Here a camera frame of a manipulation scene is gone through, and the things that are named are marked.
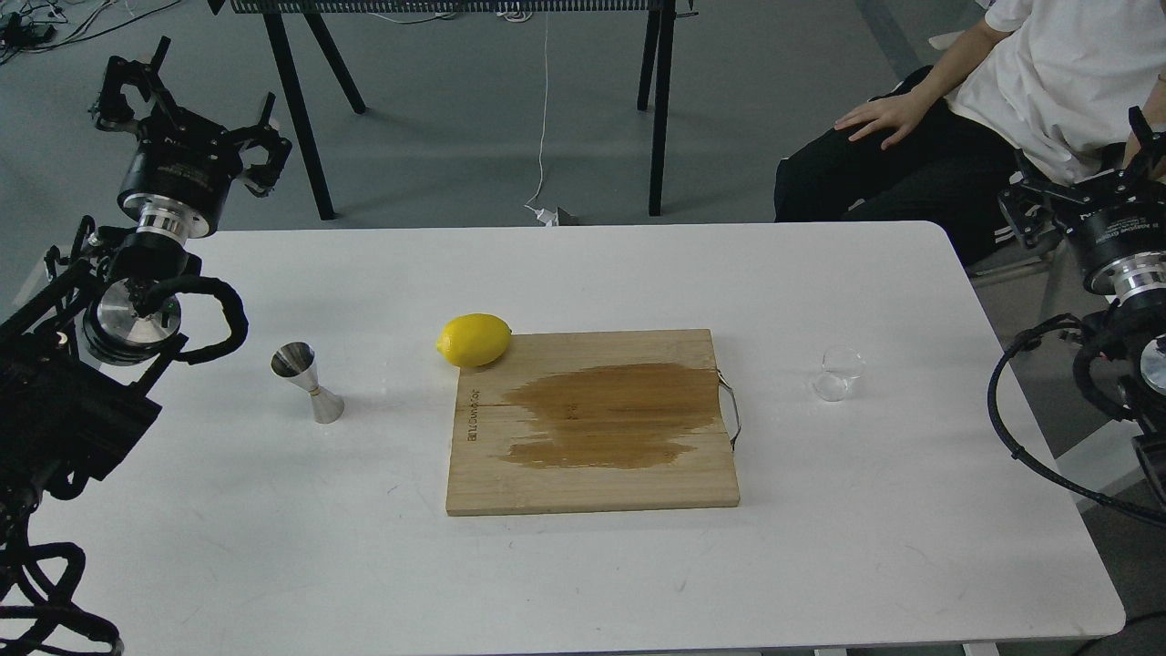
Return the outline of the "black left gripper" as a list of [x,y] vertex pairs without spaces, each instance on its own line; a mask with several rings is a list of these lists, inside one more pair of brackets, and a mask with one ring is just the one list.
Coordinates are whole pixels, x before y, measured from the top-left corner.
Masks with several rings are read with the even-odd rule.
[[[136,137],[136,151],[118,195],[125,216],[138,219],[150,202],[182,205],[189,217],[188,237],[198,240],[220,227],[233,181],[241,181],[254,198],[271,195],[292,155],[292,141],[271,124],[276,101],[271,92],[253,125],[222,133],[220,125],[205,119],[187,124],[187,111],[159,77],[170,45],[169,37],[160,37],[148,62],[111,56],[87,113],[96,129]],[[136,90],[148,117],[135,115],[125,87]],[[251,149],[261,149],[266,160],[245,163],[244,154]]]

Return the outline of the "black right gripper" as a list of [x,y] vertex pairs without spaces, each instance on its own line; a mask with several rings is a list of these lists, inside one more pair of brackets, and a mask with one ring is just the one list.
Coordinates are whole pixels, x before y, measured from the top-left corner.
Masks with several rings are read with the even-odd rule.
[[1142,108],[1128,111],[1131,137],[1121,162],[1130,181],[1121,190],[1100,192],[1100,203],[1081,209],[1081,191],[1047,178],[1021,150],[1014,150],[1016,172],[997,195],[1009,227],[1026,249],[1037,249],[1049,230],[1075,253],[1087,292],[1137,296],[1165,287],[1163,232],[1163,131],[1156,131]]

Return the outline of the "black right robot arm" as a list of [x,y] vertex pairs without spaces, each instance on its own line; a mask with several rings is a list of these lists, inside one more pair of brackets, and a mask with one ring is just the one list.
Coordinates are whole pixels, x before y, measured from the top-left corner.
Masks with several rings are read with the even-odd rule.
[[1140,429],[1132,447],[1142,474],[1163,503],[1163,336],[1165,336],[1165,232],[1163,131],[1129,110],[1138,150],[1126,165],[1114,161],[1100,174],[1075,184],[1058,184],[1019,155],[1011,186],[998,196],[999,207],[1025,248],[1037,248],[1038,233],[1051,228],[1076,259],[1084,291],[1107,296],[1104,311],[1086,317],[1058,313],[1014,337],[988,378],[986,410],[1009,453],[1040,477],[1126,519],[1163,528],[1163,507],[1150,509],[1100,493],[1054,473],[1030,454],[1004,424],[997,386],[1016,354],[1038,347],[1042,336],[1073,331],[1079,352],[1073,378],[1079,394],[1110,419]]

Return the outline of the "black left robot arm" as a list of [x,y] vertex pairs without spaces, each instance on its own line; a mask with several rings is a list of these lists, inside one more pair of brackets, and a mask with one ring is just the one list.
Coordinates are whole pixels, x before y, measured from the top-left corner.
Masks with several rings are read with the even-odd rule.
[[99,131],[135,137],[118,196],[132,225],[84,216],[69,251],[45,251],[45,288],[3,322],[3,594],[24,595],[3,619],[26,622],[5,655],[59,655],[56,630],[124,653],[118,628],[75,604],[83,549],[33,544],[30,519],[44,495],[78,498],[125,460],[159,419],[149,392],[168,366],[218,360],[250,333],[240,296],[201,274],[187,242],[217,231],[234,181],[271,192],[292,142],[271,124],[273,93],[244,128],[180,107],[159,77],[169,45],[147,62],[112,56],[90,110]]

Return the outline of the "person's right hand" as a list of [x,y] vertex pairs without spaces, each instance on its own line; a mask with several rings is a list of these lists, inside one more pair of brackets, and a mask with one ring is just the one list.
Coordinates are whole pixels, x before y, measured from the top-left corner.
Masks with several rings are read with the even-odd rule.
[[883,134],[879,148],[887,151],[915,132],[935,103],[930,96],[916,90],[902,96],[874,98],[840,117],[833,129],[849,133],[850,142]]

